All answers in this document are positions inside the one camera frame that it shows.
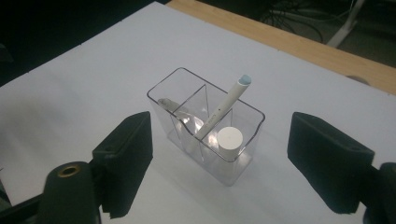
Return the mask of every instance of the wooden desk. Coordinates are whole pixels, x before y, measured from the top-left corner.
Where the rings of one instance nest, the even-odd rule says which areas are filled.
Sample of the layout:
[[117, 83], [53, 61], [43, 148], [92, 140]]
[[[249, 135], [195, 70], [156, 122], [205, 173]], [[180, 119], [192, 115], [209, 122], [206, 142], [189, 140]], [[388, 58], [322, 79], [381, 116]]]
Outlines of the wooden desk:
[[340, 75], [364, 78], [371, 86], [396, 95], [396, 68], [319, 44], [194, 0], [173, 0], [167, 5]]

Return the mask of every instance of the clear plastic container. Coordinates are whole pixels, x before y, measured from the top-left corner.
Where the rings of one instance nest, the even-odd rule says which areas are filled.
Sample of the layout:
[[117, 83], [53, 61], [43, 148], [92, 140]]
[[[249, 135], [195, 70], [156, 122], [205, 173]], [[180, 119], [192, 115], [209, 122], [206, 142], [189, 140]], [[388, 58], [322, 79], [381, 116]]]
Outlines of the clear plastic container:
[[[238, 100], [206, 137], [195, 138], [226, 95], [226, 91], [185, 68], [178, 68], [148, 91], [166, 136], [217, 180], [231, 186], [253, 158], [265, 116]], [[228, 126], [237, 128], [243, 135], [239, 153], [231, 160], [221, 156], [217, 143], [217, 133]]]

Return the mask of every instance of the white surface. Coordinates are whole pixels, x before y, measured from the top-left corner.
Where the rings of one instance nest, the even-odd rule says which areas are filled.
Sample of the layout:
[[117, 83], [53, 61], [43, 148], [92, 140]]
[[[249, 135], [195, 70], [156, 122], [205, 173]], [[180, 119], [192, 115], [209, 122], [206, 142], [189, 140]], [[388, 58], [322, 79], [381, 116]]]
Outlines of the white surface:
[[[183, 66], [223, 89], [243, 74], [242, 100], [266, 114], [253, 162], [224, 187], [165, 137], [146, 92]], [[291, 114], [318, 116], [396, 161], [396, 97], [239, 35], [152, 4], [0, 88], [0, 177], [13, 203], [48, 172], [89, 161], [127, 116], [149, 110], [154, 159], [128, 216], [104, 223], [361, 223], [339, 216], [287, 159]]]
[[220, 154], [227, 160], [233, 160], [238, 155], [243, 142], [241, 131], [235, 127], [225, 127], [218, 132]]

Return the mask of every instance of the white pen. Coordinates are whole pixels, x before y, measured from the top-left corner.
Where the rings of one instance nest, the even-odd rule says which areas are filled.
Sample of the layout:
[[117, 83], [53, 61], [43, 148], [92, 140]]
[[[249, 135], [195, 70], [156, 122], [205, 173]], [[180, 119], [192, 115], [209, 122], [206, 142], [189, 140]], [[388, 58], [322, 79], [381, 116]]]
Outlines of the white pen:
[[[251, 83], [251, 78], [248, 75], [243, 75], [239, 80], [233, 85], [233, 87], [228, 91], [225, 99], [219, 104], [215, 109], [213, 114], [205, 121], [201, 129], [195, 134], [195, 137], [202, 140], [215, 125], [220, 121], [220, 119], [233, 107], [233, 104], [239, 99], [239, 97], [244, 93]], [[187, 146], [187, 151], [192, 152], [195, 149], [196, 140], [192, 140]]]

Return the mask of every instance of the white cap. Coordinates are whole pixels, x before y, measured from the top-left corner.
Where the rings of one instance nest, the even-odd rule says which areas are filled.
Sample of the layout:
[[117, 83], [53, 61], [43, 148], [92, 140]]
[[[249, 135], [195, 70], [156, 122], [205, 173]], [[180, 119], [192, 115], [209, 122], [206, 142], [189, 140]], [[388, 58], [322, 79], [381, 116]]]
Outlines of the white cap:
[[243, 142], [241, 131], [235, 127], [225, 127], [218, 132], [219, 153], [224, 159], [232, 161], [239, 153]]

